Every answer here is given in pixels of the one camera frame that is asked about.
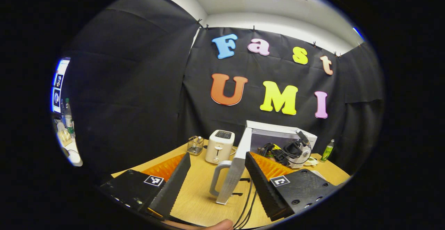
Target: finger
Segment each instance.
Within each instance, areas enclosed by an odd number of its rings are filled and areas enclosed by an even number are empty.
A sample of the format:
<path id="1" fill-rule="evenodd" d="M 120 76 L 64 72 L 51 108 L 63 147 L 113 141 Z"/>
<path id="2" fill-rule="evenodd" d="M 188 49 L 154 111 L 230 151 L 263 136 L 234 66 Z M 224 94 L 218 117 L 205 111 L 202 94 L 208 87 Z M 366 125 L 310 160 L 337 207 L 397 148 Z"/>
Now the finger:
<path id="1" fill-rule="evenodd" d="M 232 230 L 233 229 L 233 221 L 231 221 L 229 219 L 225 219 L 216 225 L 213 225 L 211 227 L 206 227 L 204 229 L 205 230 Z"/>
<path id="2" fill-rule="evenodd" d="M 200 230 L 200 229 L 202 229 L 202 227 L 194 227 L 192 225 L 181 224 L 181 223 L 172 222 L 172 221 L 169 221 L 169 220 L 162 221 L 162 223 L 167 224 L 167 225 L 171 225 L 173 227 L 181 228 L 181 229 L 184 229 L 184 230 Z"/>

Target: monitor screen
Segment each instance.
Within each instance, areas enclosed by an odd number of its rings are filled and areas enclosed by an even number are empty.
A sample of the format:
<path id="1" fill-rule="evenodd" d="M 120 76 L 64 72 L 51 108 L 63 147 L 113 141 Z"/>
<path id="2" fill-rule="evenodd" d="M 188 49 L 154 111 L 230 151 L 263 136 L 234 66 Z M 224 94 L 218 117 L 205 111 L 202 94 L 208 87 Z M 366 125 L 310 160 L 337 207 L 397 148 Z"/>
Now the monitor screen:
<path id="1" fill-rule="evenodd" d="M 62 98 L 63 76 L 71 58 L 62 58 L 56 68 L 52 82 L 51 103 L 52 111 L 60 113 L 60 99 Z"/>

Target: colorful letter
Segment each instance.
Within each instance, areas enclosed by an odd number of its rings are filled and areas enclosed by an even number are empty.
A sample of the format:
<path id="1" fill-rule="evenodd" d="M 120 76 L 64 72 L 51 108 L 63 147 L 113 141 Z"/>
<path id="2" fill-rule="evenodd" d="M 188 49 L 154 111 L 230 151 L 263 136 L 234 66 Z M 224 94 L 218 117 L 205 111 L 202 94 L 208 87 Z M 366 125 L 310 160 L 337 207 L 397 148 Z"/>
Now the colorful letter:
<path id="1" fill-rule="evenodd" d="M 325 119 L 327 118 L 327 113 L 326 113 L 327 93 L 317 91 L 314 92 L 314 94 L 317 97 L 317 112 L 315 113 L 315 117 Z"/>
<path id="2" fill-rule="evenodd" d="M 253 43 L 248 45 L 249 51 L 259 53 L 262 56 L 269 55 L 269 43 L 267 43 L 267 41 L 262 39 L 252 39 L 251 42 Z"/>
<path id="3" fill-rule="evenodd" d="M 295 86 L 286 86 L 283 93 L 280 93 L 278 86 L 273 81 L 265 81 L 262 83 L 266 87 L 266 94 L 264 95 L 264 102 L 259 109 L 263 111 L 272 111 L 272 101 L 274 102 L 275 111 L 279 112 L 284 104 L 284 108 L 281 110 L 283 114 L 295 115 L 295 96 L 298 92 L 298 88 Z"/>
<path id="4" fill-rule="evenodd" d="M 332 75 L 334 72 L 329 68 L 332 62 L 327 58 L 327 56 L 321 56 L 320 59 L 323 61 L 323 69 L 328 75 Z"/>
<path id="5" fill-rule="evenodd" d="M 294 59 L 295 62 L 303 65 L 307 64 L 306 49 L 296 46 L 294 47 L 293 52 L 294 55 L 292 56 L 292 58 Z"/>
<path id="6" fill-rule="evenodd" d="M 248 82 L 248 79 L 240 76 L 236 76 L 233 78 L 235 81 L 235 92 L 232 97 L 226 97 L 224 95 L 224 86 L 226 85 L 226 81 L 229 79 L 228 75 L 221 73 L 212 74 L 213 84 L 212 89 L 210 91 L 210 96 L 213 101 L 218 104 L 232 106 L 236 105 L 240 102 L 241 97 L 243 96 L 244 84 Z"/>
<path id="7" fill-rule="evenodd" d="M 218 59 L 224 59 L 230 56 L 235 55 L 234 52 L 229 50 L 229 47 L 232 49 L 235 49 L 235 41 L 233 40 L 237 40 L 238 37 L 236 35 L 229 34 L 229 35 L 225 35 L 219 38 L 214 38 L 212 40 L 213 43 L 216 44 L 216 47 L 218 48 L 219 54 L 218 54 Z"/>

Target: wooden table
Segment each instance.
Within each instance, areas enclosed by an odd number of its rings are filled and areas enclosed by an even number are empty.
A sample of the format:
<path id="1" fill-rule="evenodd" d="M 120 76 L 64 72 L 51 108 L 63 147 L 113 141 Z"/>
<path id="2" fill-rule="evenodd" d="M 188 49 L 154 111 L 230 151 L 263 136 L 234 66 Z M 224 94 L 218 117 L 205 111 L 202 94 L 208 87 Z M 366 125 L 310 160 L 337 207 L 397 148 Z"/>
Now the wooden table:
<path id="1" fill-rule="evenodd" d="M 186 150 L 187 144 L 184 144 L 177 149 L 157 157 L 156 159 L 150 160 L 131 169 L 135 171 L 144 171 L 158 163 L 163 162 L 164 160 L 168 160 L 172 157 L 178 156 L 179 154 L 183 154 L 186 152 Z M 190 155 L 191 167 L 187 173 L 186 179 L 184 180 L 181 191 L 176 198 L 176 202 L 170 214 L 171 216 L 183 221 L 203 226 L 215 225 L 224 219 L 229 219 L 236 222 L 243 211 L 244 204 L 246 203 L 250 183 L 247 181 L 240 181 L 234 192 L 242 192 L 243 195 L 235 195 L 230 197 L 226 205 L 217 204 L 216 197 L 209 193 L 210 183 L 212 181 L 213 171 L 216 165 L 205 161 L 206 152 L 207 149 L 203 149 L 199 156 Z M 321 158 L 321 156 L 316 153 L 311 154 L 311 156 L 318 160 Z M 319 163 L 316 166 L 305 166 L 304 168 L 318 171 L 333 185 L 339 185 L 349 178 L 347 173 L 335 166 L 329 160 L 324 163 Z M 125 171 L 126 170 L 114 173 L 112 176 L 116 177 Z M 216 185 L 217 191 L 220 191 L 220 187 L 224 182 L 227 172 L 228 168 L 221 170 L 220 178 Z M 247 169 L 244 170 L 242 177 L 250 178 Z M 255 190 L 255 188 L 252 189 L 249 201 L 252 200 Z M 270 219 L 266 216 L 266 212 L 264 211 L 259 196 L 257 195 L 252 209 L 251 218 L 244 228 L 261 227 L 270 223 L 272 223 L 272 221 L 270 221 Z"/>

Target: wire basket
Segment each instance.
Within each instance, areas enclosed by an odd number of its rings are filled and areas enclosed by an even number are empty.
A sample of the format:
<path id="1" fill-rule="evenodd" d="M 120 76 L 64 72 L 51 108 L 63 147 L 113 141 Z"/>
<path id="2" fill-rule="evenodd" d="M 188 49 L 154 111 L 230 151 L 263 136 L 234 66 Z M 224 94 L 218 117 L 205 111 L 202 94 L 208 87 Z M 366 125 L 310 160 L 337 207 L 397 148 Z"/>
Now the wire basket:
<path id="1" fill-rule="evenodd" d="M 187 143 L 187 152 L 193 155 L 199 155 L 204 148 L 204 139 L 200 136 L 193 136 L 189 138 L 189 143 Z"/>

